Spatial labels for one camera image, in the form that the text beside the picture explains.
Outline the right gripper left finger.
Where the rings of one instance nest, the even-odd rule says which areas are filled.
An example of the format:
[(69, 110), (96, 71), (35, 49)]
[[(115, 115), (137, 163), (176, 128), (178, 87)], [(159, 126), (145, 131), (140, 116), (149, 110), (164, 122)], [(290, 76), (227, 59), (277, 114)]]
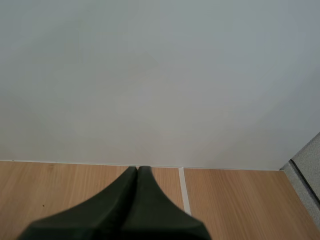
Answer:
[(20, 240), (113, 240), (128, 215), (138, 170), (128, 167), (114, 182), (88, 200), (32, 222)]

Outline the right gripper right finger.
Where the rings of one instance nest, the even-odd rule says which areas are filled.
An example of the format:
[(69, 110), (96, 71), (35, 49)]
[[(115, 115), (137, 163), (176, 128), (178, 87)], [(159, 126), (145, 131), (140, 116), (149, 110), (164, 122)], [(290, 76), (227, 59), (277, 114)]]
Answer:
[(177, 207), (149, 166), (137, 170), (136, 190), (121, 227), (121, 240), (209, 240), (205, 225)]

